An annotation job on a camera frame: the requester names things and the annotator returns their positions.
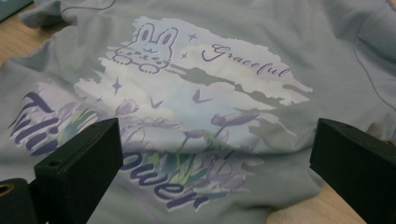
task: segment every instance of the sparkle star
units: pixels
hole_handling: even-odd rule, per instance
[[[117,95],[117,92],[119,91],[119,89],[120,89],[121,87],[122,87],[122,86],[121,86],[120,83],[119,83],[119,78],[117,77],[116,83],[114,83],[114,85],[113,85],[113,88],[114,88],[114,90],[115,90],[114,95]]]
[[[189,37],[190,37],[190,42],[191,42],[193,39],[198,38],[197,34],[189,35]]]

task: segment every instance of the purple tulip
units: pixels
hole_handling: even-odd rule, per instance
[[[186,131],[183,132],[186,134],[186,138],[201,138],[204,136],[204,131],[203,130],[191,130],[191,131]]]
[[[220,126],[221,128],[229,127],[229,126],[238,126],[242,124],[246,124],[257,118],[258,114],[253,115],[244,115],[244,114],[231,114],[226,116],[221,116],[220,114],[216,114],[211,122],[214,125]]]
[[[139,109],[139,105],[134,100],[123,100],[116,109],[116,115],[127,115]]]

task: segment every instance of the purple lettering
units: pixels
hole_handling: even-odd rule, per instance
[[[250,65],[250,64],[251,64],[251,61],[246,60],[246,61],[242,62],[242,64],[244,64],[244,65]]]
[[[44,146],[38,148],[34,153],[32,153],[32,156],[39,156],[45,153],[50,153],[51,151],[55,150],[58,147],[58,141],[56,139],[48,142]]]
[[[271,69],[271,67],[272,67],[272,63],[266,63],[265,65],[263,65],[262,67],[260,67],[259,68],[259,70],[257,70],[257,75],[259,75],[259,74],[261,74],[262,73],[262,70],[264,70],[264,69],[266,69],[266,68],[268,68],[268,67],[270,67],[269,69]]]
[[[277,73],[277,69],[274,69],[273,67],[268,68],[268,72],[272,73],[273,75],[275,75]]]
[[[223,54],[225,54],[228,50],[230,50],[231,48],[229,47],[224,47],[222,45],[218,45],[218,44],[214,44],[212,45],[213,51],[216,52],[218,55],[216,55],[213,58],[206,58],[205,53],[206,50],[202,51],[202,59],[204,59],[205,62],[212,62],[213,60],[217,59],[218,57],[222,56]]]
[[[147,164],[147,165],[138,167],[131,172],[131,179],[139,179],[140,186],[157,185],[157,184],[160,184],[160,183],[168,180],[168,175],[164,175],[162,178],[155,179],[159,176],[158,173],[156,173],[156,172],[144,174],[147,171],[153,171],[153,169],[154,169],[153,164]]]
[[[20,114],[14,119],[14,121],[12,121],[12,123],[8,126],[8,128],[10,128],[12,125],[15,124],[15,122],[17,122],[18,118],[20,117],[20,115],[28,108],[33,107],[33,106],[38,106],[40,107],[44,112],[46,113],[52,113],[53,110],[46,104],[46,102],[35,92],[28,92],[24,97],[23,100],[29,98],[31,99],[33,102],[30,104],[25,105]],[[26,117],[26,114],[24,114],[22,116],[22,119],[18,120],[18,123],[15,126],[18,126],[19,123]]]
[[[167,196],[167,194],[163,193],[163,191],[169,194],[179,194],[182,193],[184,187],[180,184],[161,184],[155,187],[154,192],[157,197],[164,199],[164,200],[171,200],[173,197]]]
[[[124,160],[126,161],[127,159],[131,159],[134,158],[133,162],[128,162],[127,164],[124,164],[123,166],[121,166],[120,170],[131,170],[137,166],[139,166],[142,161],[143,161],[143,157],[141,153],[138,152],[126,152],[122,154],[122,157],[124,158]]]
[[[243,58],[239,58],[239,57],[233,58],[233,60],[236,61],[236,62],[239,62],[239,63],[241,63],[242,61],[244,61]]]
[[[260,64],[259,63],[253,63],[250,67],[259,67]]]
[[[279,73],[278,76],[279,76],[279,77],[283,77],[283,76],[285,76],[288,72],[290,72],[290,69],[289,69],[289,68],[287,68],[287,69],[281,71],[281,72]]]
[[[202,203],[208,201],[209,199],[205,196],[203,196],[203,197],[197,197],[197,196],[198,196],[198,194],[194,192],[194,193],[185,195],[181,198],[174,199],[171,202],[167,203],[166,206],[169,209],[171,209],[171,208],[178,207],[185,203],[190,203],[193,201],[194,208],[198,209]]]
[[[29,136],[30,134],[39,131],[40,129],[43,129],[45,127],[48,127],[50,125],[56,124],[58,123],[58,119],[49,119],[49,120],[45,120],[43,122],[37,123],[36,125],[24,130],[23,132],[19,133],[16,137],[15,137],[15,143],[19,144],[20,141]]]

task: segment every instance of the tulip illustration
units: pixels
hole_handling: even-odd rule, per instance
[[[132,114],[138,109],[139,105],[134,100],[123,100],[116,109],[116,116]]]

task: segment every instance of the purple flower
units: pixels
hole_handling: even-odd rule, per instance
[[[213,190],[233,191],[239,190],[245,184],[246,179],[243,175],[238,175],[233,170],[233,164],[223,159],[217,154],[209,154],[203,157],[203,166],[207,167],[206,180],[212,183]],[[204,188],[208,184],[197,186]]]
[[[244,115],[244,114],[231,114],[226,116],[221,116],[220,114],[216,114],[211,122],[214,125],[220,126],[221,128],[229,127],[229,126],[238,126],[242,124],[246,124],[257,118],[258,114],[253,115]]]
[[[204,136],[204,131],[203,130],[191,130],[191,131],[186,131],[183,132],[186,134],[186,138],[201,138]]]
[[[139,105],[134,100],[123,100],[116,109],[116,115],[127,115],[139,109]]]
[[[122,147],[125,151],[142,150],[149,143],[145,141],[146,133],[140,128],[124,127],[120,131]]]

